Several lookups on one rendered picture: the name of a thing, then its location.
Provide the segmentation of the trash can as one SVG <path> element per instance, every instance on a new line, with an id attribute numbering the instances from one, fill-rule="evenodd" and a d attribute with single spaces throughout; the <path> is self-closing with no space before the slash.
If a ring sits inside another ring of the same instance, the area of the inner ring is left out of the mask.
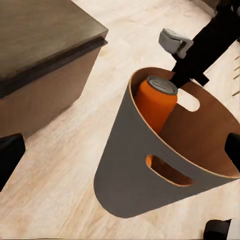
<path id="1" fill-rule="evenodd" d="M 177 103 L 156 133 L 133 100 L 150 75 L 170 81 L 175 72 L 148 66 L 131 75 L 93 180 L 97 200 L 117 218 L 130 219 L 240 179 L 225 152 L 228 134 L 240 135 L 231 111 L 190 80 L 180 88 L 200 102 L 199 109 Z"/>

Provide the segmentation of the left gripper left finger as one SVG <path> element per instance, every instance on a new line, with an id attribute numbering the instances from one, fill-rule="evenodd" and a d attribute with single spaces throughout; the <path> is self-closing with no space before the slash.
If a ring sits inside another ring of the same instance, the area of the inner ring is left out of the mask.
<path id="1" fill-rule="evenodd" d="M 26 151 L 21 133 L 0 138 L 0 192 Z"/>

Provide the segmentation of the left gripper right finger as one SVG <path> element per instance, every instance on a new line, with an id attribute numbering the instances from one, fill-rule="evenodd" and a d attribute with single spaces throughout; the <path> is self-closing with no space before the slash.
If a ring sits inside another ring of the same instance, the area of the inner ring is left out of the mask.
<path id="1" fill-rule="evenodd" d="M 232 132 L 229 133 L 224 149 L 240 172 L 240 135 Z"/>

